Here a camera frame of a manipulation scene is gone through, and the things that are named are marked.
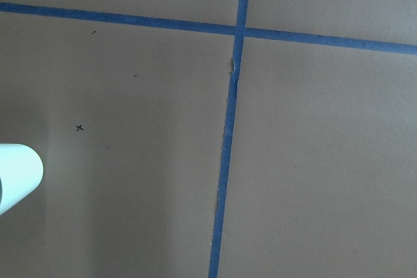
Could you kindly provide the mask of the light green cup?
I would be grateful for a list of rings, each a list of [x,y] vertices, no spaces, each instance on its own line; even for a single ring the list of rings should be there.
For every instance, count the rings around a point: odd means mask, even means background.
[[[43,172],[42,160],[32,148],[1,143],[1,215],[38,187]]]

